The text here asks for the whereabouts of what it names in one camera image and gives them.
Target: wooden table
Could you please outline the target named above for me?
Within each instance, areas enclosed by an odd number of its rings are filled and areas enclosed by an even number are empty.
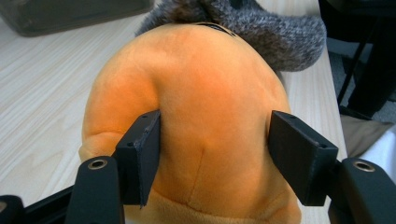
[[[260,2],[284,15],[319,12],[317,0]],[[33,38],[0,20],[0,195],[19,195],[29,205],[74,184],[92,82],[134,38],[144,16]],[[312,67],[283,76],[292,113],[340,147],[344,158],[327,50]],[[303,223],[329,223],[327,208],[303,210]]]

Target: orange plush toy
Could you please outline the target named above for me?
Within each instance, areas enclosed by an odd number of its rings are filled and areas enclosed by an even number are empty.
[[[160,109],[161,155],[137,223],[299,223],[297,198],[267,148],[271,112],[290,112],[273,70],[216,24],[168,24],[121,49],[92,87],[83,161],[111,155]]]

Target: plush fabric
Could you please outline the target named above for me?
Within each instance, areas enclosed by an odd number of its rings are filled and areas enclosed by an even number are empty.
[[[301,71],[326,45],[326,27],[316,16],[282,16],[255,0],[162,0],[137,35],[171,22],[211,21],[249,43],[275,71]]]
[[[111,155],[141,114],[160,109],[161,157],[137,223],[299,223],[267,148],[272,110],[290,112],[273,70],[213,25],[168,24],[121,49],[95,80],[81,159]]]

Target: gray fuzzy fabric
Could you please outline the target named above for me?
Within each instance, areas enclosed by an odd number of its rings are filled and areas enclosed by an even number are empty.
[[[136,35],[171,22],[210,21],[249,43],[275,71],[301,71],[315,63],[326,44],[326,27],[313,16],[280,16],[254,0],[163,0]]]

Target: black chair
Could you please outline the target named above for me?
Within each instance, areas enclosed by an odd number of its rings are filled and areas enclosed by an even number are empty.
[[[344,98],[347,86],[367,43],[373,50],[347,108],[371,117],[396,89],[396,0],[319,0],[328,37],[359,42],[338,95]]]

